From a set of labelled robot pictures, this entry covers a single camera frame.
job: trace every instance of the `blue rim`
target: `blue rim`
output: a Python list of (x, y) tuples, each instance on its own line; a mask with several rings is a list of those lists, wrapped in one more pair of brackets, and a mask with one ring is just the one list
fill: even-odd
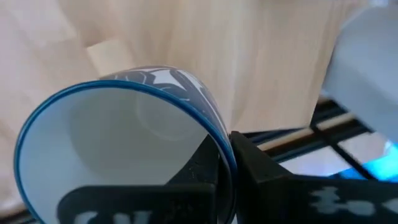
[(48, 99), (46, 99), (42, 104), (40, 104), (33, 112), (30, 114), (24, 125), (22, 126), (22, 129), (18, 135), (17, 138), (17, 143), (16, 143), (16, 148), (15, 148), (15, 153), (14, 153), (14, 176), (16, 179), (17, 183), (17, 188), (18, 191), (27, 207), (27, 209), (32, 213), (34, 218), (36, 218), (39, 222), (45, 223), (37, 214), (37, 212), (34, 210), (33, 206), (30, 204), (25, 190), (22, 186), (22, 181), (21, 181), (21, 176), (19, 172), (19, 157), (21, 154), (21, 149), (24, 143), (25, 136), (27, 132), (30, 129), (30, 126), (33, 124), (33, 122), (36, 120), (39, 114), (43, 112), (46, 108), (48, 108), (50, 105), (52, 105), (54, 102), (60, 100), (61, 98), (71, 95), (73, 93), (77, 93), (79, 91), (83, 90), (91, 90), (91, 89), (96, 89), (96, 88), (122, 88), (122, 89), (127, 89), (127, 90), (134, 90), (134, 91), (139, 91), (142, 93), (147, 93), (152, 96), (156, 96), (160, 99), (163, 99), (167, 101), (168, 103), (173, 104), (174, 106), (180, 108), (181, 110), (185, 111), (188, 113), (192, 118), (194, 118), (196, 121), (198, 121), (208, 132), (209, 134), (214, 138), (214, 140), (217, 142), (217, 144), (221, 148), (221, 153), (225, 156), (226, 158), (226, 165), (229, 168), (229, 171), (231, 173), (231, 186), (232, 186), (232, 194), (233, 197), (235, 196), (235, 184), (236, 184), (236, 177), (237, 177), (237, 165), (236, 161), (234, 158), (233, 151), (230, 150), (229, 143), (227, 143), (224, 138), (219, 134), (217, 129), (204, 117), (202, 117), (199, 112), (189, 105), (188, 103), (179, 100), (177, 97), (166, 93), (162, 90), (158, 90), (154, 87), (143, 85), (140, 83), (134, 83), (134, 82), (126, 82), (126, 81), (121, 81), (121, 80), (97, 80), (97, 81), (91, 81), (91, 82), (85, 82), (85, 83), (80, 83), (77, 85), (70, 86), (66, 89), (63, 89), (59, 91), (58, 93), (50, 96)]

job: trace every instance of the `light wood panel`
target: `light wood panel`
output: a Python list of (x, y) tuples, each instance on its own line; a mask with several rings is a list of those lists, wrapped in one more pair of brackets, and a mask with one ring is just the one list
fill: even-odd
[(12, 157), (26, 117), (99, 77), (86, 47), (117, 38), (132, 65), (194, 73), (229, 129), (291, 128), (310, 120), (338, 28), (359, 2), (1, 0), (0, 217), (23, 207)]

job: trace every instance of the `mug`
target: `mug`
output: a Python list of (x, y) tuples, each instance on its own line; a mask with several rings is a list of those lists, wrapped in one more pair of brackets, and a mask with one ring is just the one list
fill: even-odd
[(87, 185), (164, 185), (210, 136), (228, 180), (221, 222), (234, 215), (237, 166), (208, 89), (186, 71), (139, 67), (70, 86), (24, 123), (14, 173), (27, 208), (58, 223), (56, 207)]

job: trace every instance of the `wooden surface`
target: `wooden surface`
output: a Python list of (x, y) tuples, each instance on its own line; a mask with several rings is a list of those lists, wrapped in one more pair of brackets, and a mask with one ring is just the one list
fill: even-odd
[(16, 136), (40, 102), (97, 79), (87, 47), (117, 38), (132, 65), (192, 72), (228, 128), (308, 124), (340, 24), (360, 0), (1, 0), (0, 217), (20, 210)]

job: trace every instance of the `mug rim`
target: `mug rim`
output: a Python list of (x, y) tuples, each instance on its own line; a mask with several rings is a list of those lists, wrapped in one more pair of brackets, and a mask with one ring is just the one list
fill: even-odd
[(235, 210), (235, 204), (236, 204), (236, 177), (237, 177), (237, 164), (234, 158), (233, 151), (228, 150), (228, 143), (224, 140), (224, 138), (217, 132), (217, 129), (212, 125), (205, 117), (203, 117), (193, 106), (189, 105), (188, 103), (179, 100), (177, 97), (171, 95), (170, 93), (167, 93), (165, 91), (156, 89), (152, 86), (141, 84), (141, 83), (135, 83), (135, 82), (126, 82), (122, 80), (95, 80), (95, 81), (88, 81), (88, 82), (83, 82), (83, 83), (78, 83), (76, 85), (72, 85), (70, 87), (66, 87), (52, 96), (48, 97), (46, 100), (44, 100), (38, 107), (36, 107), (33, 112), (29, 115), (29, 117), (26, 119), (24, 124), (22, 125), (22, 128), (19, 132), (19, 135), (17, 137), (16, 141), (16, 146), (14, 150), (14, 177), (16, 180), (17, 188), (18, 191), (21, 195), (21, 198), (23, 202), (25, 203), (27, 209), (30, 211), (30, 213), (33, 215), (34, 218), (36, 218), (39, 222), (45, 223), (39, 214), (35, 211), (33, 206), (30, 204), (30, 201), (25, 193), (25, 190), (22, 186), (22, 180), (21, 180), (21, 175), (20, 175), (20, 170), (19, 170), (19, 158), (20, 154), (22, 151), (22, 147), (24, 144), (24, 139), (30, 129), (30, 126), (33, 124), (33, 122), (36, 120), (36, 118), (43, 112), (45, 109), (47, 109), (49, 106), (51, 106), (53, 103), (57, 102), (58, 100), (68, 96), (72, 95), (74, 93), (78, 93), (80, 91), (85, 91), (85, 90), (92, 90), (92, 89), (99, 89), (99, 88), (120, 88), (120, 89), (125, 89), (125, 90), (134, 90), (134, 91), (139, 91), (141, 93), (145, 93), (148, 95), (152, 95), (154, 97), (160, 98), (162, 100), (165, 100), (168, 103), (171, 103), (172, 105), (178, 107), (179, 109), (183, 110), (186, 112), (189, 116), (191, 116), (196, 122), (198, 122), (200, 125), (202, 125), (210, 134), (210, 136), (216, 141), (217, 145), (219, 145), (220, 149), (219, 152), (220, 154), (224, 155), (221, 156), (225, 165), (227, 166), (227, 170), (229, 172), (229, 175), (231, 176), (230, 178), (230, 186), (231, 186), (231, 194), (232, 194), (232, 202), (228, 214), (228, 219), (232, 221), (233, 215), (234, 215), (234, 210)]

